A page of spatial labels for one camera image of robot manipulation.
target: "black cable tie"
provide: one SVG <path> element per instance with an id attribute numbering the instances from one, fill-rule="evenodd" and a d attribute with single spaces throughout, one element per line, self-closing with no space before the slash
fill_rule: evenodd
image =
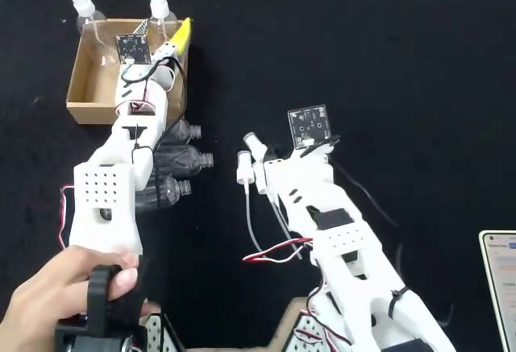
<path id="1" fill-rule="evenodd" d="M 394 305 L 402 298 L 402 296 L 407 293 L 410 289 L 405 286 L 401 290 L 393 290 L 393 299 L 390 301 L 389 304 L 389 318 L 393 320 L 393 312 L 394 312 Z"/>

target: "clear plastic bottle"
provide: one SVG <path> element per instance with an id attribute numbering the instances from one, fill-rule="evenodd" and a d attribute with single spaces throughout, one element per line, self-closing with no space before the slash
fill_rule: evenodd
<path id="1" fill-rule="evenodd" d="M 191 177 L 203 168 L 214 166 L 213 154 L 201 153 L 191 145 L 161 146 L 154 155 L 154 160 L 160 174 L 166 173 L 174 177 Z"/>
<path id="2" fill-rule="evenodd" d="M 100 66 L 115 64 L 117 52 L 114 34 L 109 32 L 106 16 L 95 9 L 91 0 L 72 0 L 77 10 L 77 29 L 92 61 Z"/>
<path id="3" fill-rule="evenodd" d="M 148 20 L 148 45 L 154 53 L 169 41 L 177 30 L 177 17 L 169 9 L 167 0 L 151 0 L 152 17 Z"/>
<path id="4" fill-rule="evenodd" d="M 190 125 L 186 120 L 179 120 L 167 133 L 160 146 L 188 144 L 191 139 L 200 139 L 201 136 L 199 125 Z"/>
<path id="5" fill-rule="evenodd" d="M 160 181 L 160 207 L 175 205 L 180 197 L 190 195 L 192 187 L 188 180 L 177 181 L 171 176 L 164 176 Z M 135 210 L 137 213 L 156 209 L 156 187 L 148 186 L 135 194 Z"/>

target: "perforated metal plate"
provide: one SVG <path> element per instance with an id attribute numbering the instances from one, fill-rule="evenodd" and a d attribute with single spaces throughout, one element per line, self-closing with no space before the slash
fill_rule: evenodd
<path id="1" fill-rule="evenodd" d="M 161 315 L 153 314 L 145 324 L 147 328 L 147 352 L 180 352 L 174 345 L 172 337 L 165 326 L 162 326 Z M 161 332 L 163 332 L 163 348 L 161 348 Z"/>
<path id="2" fill-rule="evenodd" d="M 310 340 L 309 337 L 300 333 L 297 333 L 298 337 L 296 337 L 294 335 L 295 329 L 312 333 L 313 335 L 320 337 L 322 340 Z M 315 322 L 312 317 L 300 314 L 298 322 L 292 328 L 289 340 L 283 348 L 283 352 L 330 352 L 330 347 L 326 343 L 322 326 Z"/>

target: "circuit board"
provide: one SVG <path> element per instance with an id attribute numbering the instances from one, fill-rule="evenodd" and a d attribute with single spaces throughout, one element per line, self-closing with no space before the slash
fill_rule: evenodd
<path id="1" fill-rule="evenodd" d="M 151 64 L 151 51 L 145 34 L 116 35 L 120 64 Z"/>
<path id="2" fill-rule="evenodd" d="M 326 105 L 289 110 L 289 124 L 295 149 L 306 148 L 331 137 Z"/>

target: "finger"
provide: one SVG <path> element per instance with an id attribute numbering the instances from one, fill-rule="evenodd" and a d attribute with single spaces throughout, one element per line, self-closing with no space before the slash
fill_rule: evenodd
<path id="1" fill-rule="evenodd" d="M 135 268 L 125 269 L 119 272 L 112 280 L 109 287 L 109 300 L 128 293 L 136 285 L 138 270 Z M 86 312 L 88 307 L 88 282 L 83 281 L 71 284 L 62 289 L 58 302 L 56 302 L 59 319 L 75 316 L 78 313 Z"/>
<path id="2" fill-rule="evenodd" d="M 148 316 L 153 313 L 161 313 L 161 307 L 156 302 L 144 302 L 140 316 Z"/>
<path id="3" fill-rule="evenodd" d="M 84 280 L 97 265 L 134 267 L 135 255 L 102 253 L 79 246 L 71 246 L 51 259 L 40 271 L 52 284 L 70 284 Z"/>
<path id="4" fill-rule="evenodd" d="M 161 307 L 155 302 L 144 302 L 139 318 L 139 324 L 145 326 L 151 314 L 161 313 Z"/>

